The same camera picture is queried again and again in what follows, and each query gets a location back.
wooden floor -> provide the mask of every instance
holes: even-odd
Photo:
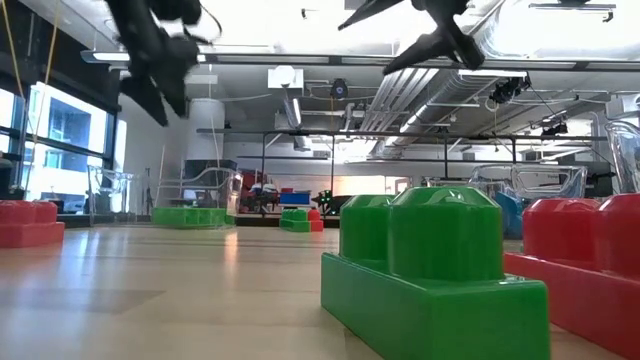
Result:
[[[320,307],[337,245],[336,230],[98,228],[0,250],[0,359],[379,359]],[[619,359],[552,337],[554,359]]]

giant lego brick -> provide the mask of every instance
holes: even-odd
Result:
[[[414,188],[344,209],[340,254],[322,257],[322,306],[382,357],[550,358],[546,288],[504,275],[488,197]]]
[[[292,232],[322,232],[324,222],[318,210],[286,209],[282,212],[280,228]]]
[[[0,248],[62,243],[64,224],[56,222],[57,211],[50,202],[0,201]]]
[[[154,208],[154,225],[175,228],[206,228],[235,225],[235,217],[227,209],[209,208]]]
[[[505,270],[549,289],[556,325],[627,359],[640,359],[640,194],[548,199],[524,215],[524,255]]]

window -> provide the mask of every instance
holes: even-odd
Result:
[[[102,166],[102,159],[44,144],[38,144],[34,151],[33,143],[27,142],[22,169],[26,199],[62,200],[66,213],[83,213],[89,189],[87,165]]]
[[[27,132],[104,153],[109,114],[51,86],[31,87]]]
[[[0,151],[9,152],[9,137],[7,135],[0,135]]]
[[[15,95],[0,89],[0,126],[11,127]]]

wire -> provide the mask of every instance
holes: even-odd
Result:
[[[531,91],[533,91],[534,94],[536,94],[536,96],[538,97],[538,99],[540,99],[540,101],[542,101],[542,104],[544,106],[547,107],[547,109],[549,109],[549,111],[551,111],[551,114],[553,116],[556,116],[556,112],[553,111],[553,109],[551,108],[551,106],[549,106],[549,104],[547,103],[547,101],[545,99],[542,98],[542,96],[540,96],[540,94],[536,91],[536,89],[533,88],[533,85],[529,84],[529,87],[531,88]]]

metal frame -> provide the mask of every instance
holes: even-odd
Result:
[[[94,54],[121,54],[85,50],[80,53],[85,62],[91,64],[111,64],[126,69],[126,62],[97,60]],[[294,65],[294,66],[375,66],[385,67],[393,56],[375,55],[326,55],[326,54],[246,54],[246,53],[208,53],[203,55],[200,64],[218,65]],[[437,58],[416,64],[415,68],[452,69],[463,67],[446,58]],[[529,71],[577,71],[577,72],[638,72],[638,61],[585,61],[585,60],[526,60],[526,59],[487,59],[483,70],[529,70]]]
[[[213,131],[211,129],[197,129],[196,132],[198,134],[212,134]],[[333,193],[333,183],[335,177],[335,144],[336,144],[336,136],[347,136],[347,137],[368,137],[368,138],[386,138],[389,136],[398,136],[398,137],[417,137],[422,139],[441,139],[444,140],[442,147],[444,151],[444,160],[439,159],[385,159],[385,158],[373,158],[369,160],[371,163],[373,162],[422,162],[422,163],[443,163],[445,178],[449,178],[449,164],[538,164],[539,162],[535,161],[518,161],[517,159],[517,148],[516,144],[518,140],[571,140],[571,141],[608,141],[605,136],[531,136],[531,135],[474,135],[474,136],[460,136],[459,134],[448,134],[448,133],[408,133],[408,132],[375,132],[375,131],[328,131],[328,130],[270,130],[270,131],[246,131],[246,130],[233,130],[233,129],[219,129],[216,130],[216,133],[219,134],[259,134],[262,135],[262,156],[241,156],[241,158],[246,159],[258,159],[262,160],[262,175],[261,175],[261,185],[264,189],[264,174],[265,174],[265,163],[267,159],[272,160],[329,160],[328,158],[312,158],[312,157],[297,157],[297,156],[267,156],[267,136],[269,135],[289,135],[289,136],[310,136],[310,135],[324,135],[330,136],[332,138],[332,147],[331,147],[331,191]],[[467,139],[467,140],[476,140],[476,141],[487,141],[487,140],[509,140],[511,141],[512,146],[512,160],[511,161],[483,161],[483,160],[449,160],[448,149],[449,149],[449,139]]]

